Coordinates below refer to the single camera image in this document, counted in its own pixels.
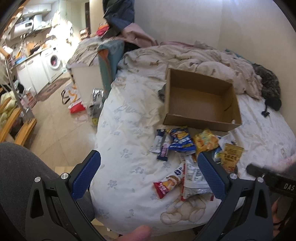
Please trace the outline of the person's hand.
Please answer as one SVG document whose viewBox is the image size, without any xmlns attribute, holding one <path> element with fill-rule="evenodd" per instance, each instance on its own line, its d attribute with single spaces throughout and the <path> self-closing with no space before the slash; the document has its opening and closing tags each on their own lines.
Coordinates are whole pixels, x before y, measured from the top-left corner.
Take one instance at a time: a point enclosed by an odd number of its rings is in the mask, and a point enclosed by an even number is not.
<svg viewBox="0 0 296 241">
<path fill-rule="evenodd" d="M 133 232 L 117 238 L 117 241 L 146 241 L 151 238 L 152 230 L 147 225 L 136 228 Z"/>
</svg>

